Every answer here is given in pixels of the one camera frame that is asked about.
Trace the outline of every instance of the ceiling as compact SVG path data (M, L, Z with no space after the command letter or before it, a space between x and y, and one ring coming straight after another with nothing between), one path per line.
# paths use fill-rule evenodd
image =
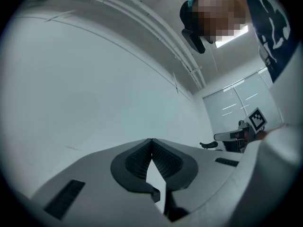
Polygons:
M184 28L179 18L179 9L186 0L141 0L156 13L158 13L182 38L190 52L193 54L198 66L202 66L202 74L206 84L225 75L238 66L245 64L258 55L258 43L253 27L249 26L249 32L234 39L220 48L205 43L206 51L198 54L191 49L181 35Z

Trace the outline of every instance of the rectangular vent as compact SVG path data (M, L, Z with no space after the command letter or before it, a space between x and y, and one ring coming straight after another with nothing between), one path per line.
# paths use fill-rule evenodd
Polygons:
M233 160L229 160L229 159L225 159L225 158L217 158L215 160L215 162L224 164L224 165L229 165L229 166L234 166L236 167L238 165L238 161L233 161Z
M71 180L44 209L57 219L61 219L82 190L84 182Z

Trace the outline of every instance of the navy blue t-shirt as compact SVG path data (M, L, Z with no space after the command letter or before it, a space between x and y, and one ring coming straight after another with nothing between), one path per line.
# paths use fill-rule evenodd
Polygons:
M260 55L274 82L289 63L299 38L278 0L247 0L247 3L259 39Z

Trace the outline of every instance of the headset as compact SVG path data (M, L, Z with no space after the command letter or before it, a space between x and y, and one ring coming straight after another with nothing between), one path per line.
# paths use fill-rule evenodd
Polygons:
M198 25L197 17L192 14L192 6L195 0L185 1L180 9L180 19L184 24L184 29L182 30L182 35L188 42L191 48L196 52L203 54L205 52L205 47L201 41L202 36L204 36L203 28ZM213 44L213 41L205 38L208 43Z

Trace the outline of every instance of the white ceiling pipe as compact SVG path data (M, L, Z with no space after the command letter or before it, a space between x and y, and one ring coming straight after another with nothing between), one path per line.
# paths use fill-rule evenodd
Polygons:
M106 2L106 1L104 1L104 0L100 0L100 2L106 3L107 5L114 7L115 9L117 9L117 10L119 10L119 11L125 13L126 15L130 16L131 18L135 19L137 22L139 22L140 24L142 24L145 28L147 28L149 31L151 31L156 37L158 37L159 40L161 40L161 41L164 43L164 45L165 45L166 47L168 47L168 48L173 52L173 54L177 57L177 59L179 59L179 61L181 61L182 65L187 69L188 72L192 71L192 69L191 69L191 67L190 67L190 65L189 65L189 63L188 63L188 61L185 59L184 55L183 55L182 52L179 50L179 48L177 48L176 45L175 45L175 44L174 44L174 43L173 43L173 42L172 42L172 41L171 41L171 40L170 40L170 39L161 31L161 30L158 30L158 32L160 31L160 33L161 33L162 35L164 35L163 37L165 37L166 39L168 39L168 43L170 43L170 46L168 45L168 43L165 42L165 40L163 40L163 39L161 38L161 36L159 36L158 34L156 34L156 33L148 26L148 24L143 23L141 20L139 20L139 19L136 18L135 16L133 16L133 15L131 15L130 13L128 13L127 11L123 10L122 8L124 8L126 4L123 4L123 3L121 3L121 2L118 1L118 3L120 3L120 6L122 6L122 8L119 8L119 7L115 6L114 4L108 3L108 2ZM135 9L133 9L133 8L131 8L131 7L130 7L130 9L133 10L133 12L135 12L136 14L138 13ZM200 81L198 80L198 78L196 77L196 75L195 75L195 74L192 74L191 77L192 77L192 79L194 80L194 82L196 83L197 87L198 87L199 89L202 89L202 86L201 86L201 84L200 84Z
M189 49L185 46L185 44L180 39L180 37L177 35L177 33L168 25L168 23L166 23L166 21L164 19L162 19L156 12L154 12L151 8L149 8L148 6L146 6L141 1L139 1L139 0L130 0L130 1L133 2L135 5L139 6L144 11L146 11L153 18L155 18L171 34L171 36L177 41L177 43L180 45L180 47L185 52L185 54L187 55L187 57L190 59L190 61L193 64L194 68L199 68L198 65L197 65L197 63L196 63L196 61L195 61L195 59L194 59L194 57L190 53ZM206 82L205 82L204 77L202 75L202 72L200 70L198 70L198 74L201 77L203 86L206 87Z
M151 28L148 28L142 21L138 20L138 18L136 18L136 17L133 16L132 14L128 13L127 11L123 11L120 7L116 6L115 4L112 4L112 3L107 2L107 1L104 1L104 0L97 0L97 1L102 2L102 3L104 3L104 4L108 5L108 6L111 6L111 7L115 8L115 9L117 9L117 10L119 10L119 11L121 11L121 12L127 14L127 15L129 15L131 18L133 18L134 20L136 20L138 23L140 23L140 24L142 24L144 27L146 27L146 28L147 28L151 33L153 33L156 37L161 38L161 37L160 37L158 34L156 34L156 32L154 32ZM167 48L170 49L170 51L176 56L176 58L182 63L182 65L183 65L184 67L186 67L186 65L184 64L184 62L179 58L179 56L177 55L177 53L176 53L176 52L175 52L175 51L174 51L174 50L165 42L165 40L161 40L161 41L162 41L162 43L163 43ZM196 83L197 87L198 87L199 89L202 89L202 88L201 88L201 84L199 84L198 79L197 79L194 75L191 75L191 77L192 77L192 79L194 80L194 82Z

